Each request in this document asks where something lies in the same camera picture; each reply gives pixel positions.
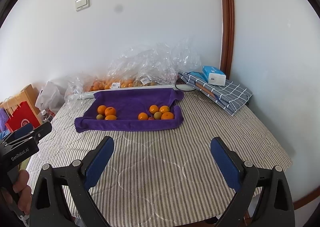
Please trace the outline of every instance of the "light switch button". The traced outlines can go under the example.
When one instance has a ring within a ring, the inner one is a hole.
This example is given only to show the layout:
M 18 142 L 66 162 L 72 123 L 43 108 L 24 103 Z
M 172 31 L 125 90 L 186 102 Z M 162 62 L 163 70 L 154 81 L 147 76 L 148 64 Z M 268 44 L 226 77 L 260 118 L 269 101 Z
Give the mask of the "light switch button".
M 75 0 L 76 11 L 89 7 L 89 0 Z

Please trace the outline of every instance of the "plastic bottle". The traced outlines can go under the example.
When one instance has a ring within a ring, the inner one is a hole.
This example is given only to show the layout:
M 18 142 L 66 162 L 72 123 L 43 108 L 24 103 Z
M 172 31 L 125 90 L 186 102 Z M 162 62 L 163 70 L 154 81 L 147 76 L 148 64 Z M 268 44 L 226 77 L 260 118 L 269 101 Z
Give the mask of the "plastic bottle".
M 51 122 L 52 119 L 53 119 L 53 116 L 50 113 L 47 113 L 46 110 L 42 110 L 41 111 L 41 120 L 42 120 L 43 123 L 45 123 L 47 121 Z

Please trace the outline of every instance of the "white logo on red bag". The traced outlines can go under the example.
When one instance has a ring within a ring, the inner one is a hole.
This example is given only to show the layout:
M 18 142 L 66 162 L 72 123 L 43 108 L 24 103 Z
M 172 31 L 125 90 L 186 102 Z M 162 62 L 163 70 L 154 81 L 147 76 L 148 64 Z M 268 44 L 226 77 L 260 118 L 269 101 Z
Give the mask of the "white logo on red bag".
M 27 119 L 23 119 L 21 122 L 21 127 L 27 125 L 28 123 L 30 123 L 30 121 L 28 121 Z

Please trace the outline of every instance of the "red shopping bag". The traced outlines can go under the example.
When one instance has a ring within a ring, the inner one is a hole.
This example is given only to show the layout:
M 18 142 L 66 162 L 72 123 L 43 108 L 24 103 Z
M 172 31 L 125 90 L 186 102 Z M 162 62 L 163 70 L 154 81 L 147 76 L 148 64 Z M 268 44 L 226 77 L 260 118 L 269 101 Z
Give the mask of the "red shopping bag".
M 20 105 L 15 109 L 12 114 L 12 117 L 9 117 L 7 123 L 5 124 L 7 128 L 14 132 L 15 130 L 20 129 L 22 126 L 31 123 L 33 128 L 40 126 L 40 123 L 37 117 L 32 112 L 30 106 L 26 101 L 20 103 Z

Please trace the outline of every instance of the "striped tablecloth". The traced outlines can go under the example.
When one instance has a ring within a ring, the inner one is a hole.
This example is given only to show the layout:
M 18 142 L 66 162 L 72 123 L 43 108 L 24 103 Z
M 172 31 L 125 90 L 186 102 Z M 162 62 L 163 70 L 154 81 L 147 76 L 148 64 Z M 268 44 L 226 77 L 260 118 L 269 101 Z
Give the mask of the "striped tablecloth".
M 291 160 L 268 129 L 247 106 L 234 116 L 198 91 L 185 93 L 178 104 L 185 118 L 173 130 L 153 132 L 86 131 L 77 133 L 74 119 L 93 103 L 78 100 L 52 121 L 52 132 L 39 143 L 27 170 L 35 187 L 41 166 L 69 165 L 82 159 L 106 135 L 115 151 L 90 194 L 111 226 L 178 226 L 220 215 L 234 190 L 228 188 L 210 153 L 210 141 L 220 136 L 243 160 L 258 167 Z M 67 187 L 71 214 L 79 217 Z

